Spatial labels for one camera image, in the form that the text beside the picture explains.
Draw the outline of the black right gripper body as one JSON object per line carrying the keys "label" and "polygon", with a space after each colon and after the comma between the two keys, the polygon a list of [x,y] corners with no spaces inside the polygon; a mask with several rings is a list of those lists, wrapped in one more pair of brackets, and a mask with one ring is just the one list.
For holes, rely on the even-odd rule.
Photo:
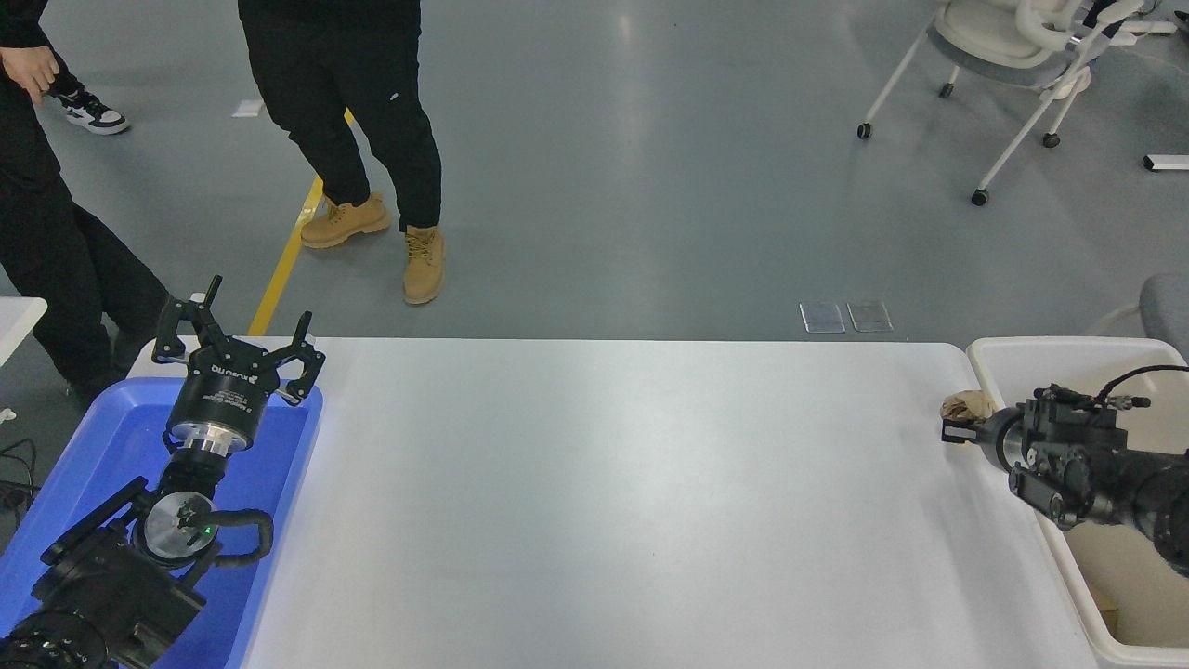
{"label": "black right gripper body", "polygon": [[984,452],[986,457],[1005,457],[1004,444],[1009,433],[1008,408],[1002,408],[986,419],[975,419],[971,429],[975,431],[973,441]]}

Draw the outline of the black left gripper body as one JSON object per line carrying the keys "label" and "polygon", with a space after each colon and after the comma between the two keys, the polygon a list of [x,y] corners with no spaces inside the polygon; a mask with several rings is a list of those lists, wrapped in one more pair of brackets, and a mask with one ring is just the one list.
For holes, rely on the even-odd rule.
{"label": "black left gripper body", "polygon": [[191,352],[189,375],[166,419],[171,436],[185,438],[193,428],[207,424],[253,438],[268,397],[279,385],[277,368],[268,367],[265,356],[266,348],[237,339]]}

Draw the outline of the person's hand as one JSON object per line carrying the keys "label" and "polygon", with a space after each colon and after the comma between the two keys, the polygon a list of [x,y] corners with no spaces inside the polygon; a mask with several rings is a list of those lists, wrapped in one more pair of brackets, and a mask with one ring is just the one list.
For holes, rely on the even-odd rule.
{"label": "person's hand", "polygon": [[59,75],[59,65],[50,46],[10,48],[1,46],[4,71],[21,87],[34,105],[40,106],[48,88]]}

